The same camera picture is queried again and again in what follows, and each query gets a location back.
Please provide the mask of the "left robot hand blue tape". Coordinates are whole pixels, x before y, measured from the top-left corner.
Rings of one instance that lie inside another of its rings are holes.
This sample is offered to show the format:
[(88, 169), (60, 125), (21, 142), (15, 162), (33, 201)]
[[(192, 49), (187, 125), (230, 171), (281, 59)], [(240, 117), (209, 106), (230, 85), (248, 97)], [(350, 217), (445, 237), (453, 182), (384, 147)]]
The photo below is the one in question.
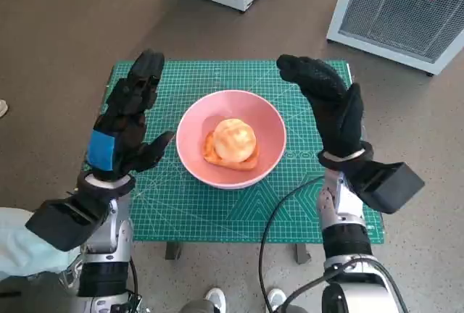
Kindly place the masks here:
[(155, 167), (163, 157), (175, 133), (165, 131), (151, 143), (144, 136), (145, 111), (157, 99), (164, 64), (163, 53), (143, 51), (107, 97), (107, 109), (97, 117), (86, 153), (86, 161), (97, 179), (119, 180), (131, 171)]

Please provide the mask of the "right robot hand black glove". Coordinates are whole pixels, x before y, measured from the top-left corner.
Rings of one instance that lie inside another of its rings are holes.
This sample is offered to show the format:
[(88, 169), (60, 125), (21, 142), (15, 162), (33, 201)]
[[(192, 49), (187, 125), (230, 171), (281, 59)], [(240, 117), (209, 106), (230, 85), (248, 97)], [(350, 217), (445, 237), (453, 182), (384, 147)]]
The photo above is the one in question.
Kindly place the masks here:
[(298, 85), (309, 101), (325, 152), (345, 159), (363, 149), (358, 84), (346, 87), (335, 69), (319, 59), (282, 54), (276, 66), (281, 78)]

